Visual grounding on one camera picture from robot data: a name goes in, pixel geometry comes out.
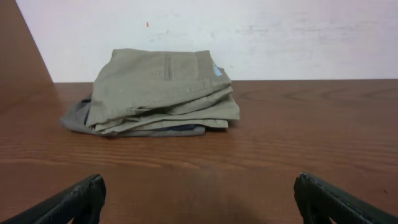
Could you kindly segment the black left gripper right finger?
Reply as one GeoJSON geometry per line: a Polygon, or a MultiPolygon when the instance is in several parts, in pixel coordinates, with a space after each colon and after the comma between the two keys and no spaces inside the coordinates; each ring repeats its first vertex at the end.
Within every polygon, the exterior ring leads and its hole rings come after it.
{"type": "Polygon", "coordinates": [[[304,224],[397,224],[397,217],[309,173],[296,178],[294,198],[304,224]]]}

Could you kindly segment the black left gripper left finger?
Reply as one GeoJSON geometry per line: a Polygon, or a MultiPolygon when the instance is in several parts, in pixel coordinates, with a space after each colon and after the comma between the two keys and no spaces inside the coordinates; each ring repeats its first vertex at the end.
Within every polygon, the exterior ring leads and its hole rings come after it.
{"type": "Polygon", "coordinates": [[[94,174],[2,224],[98,224],[105,198],[104,179],[94,174]]]}

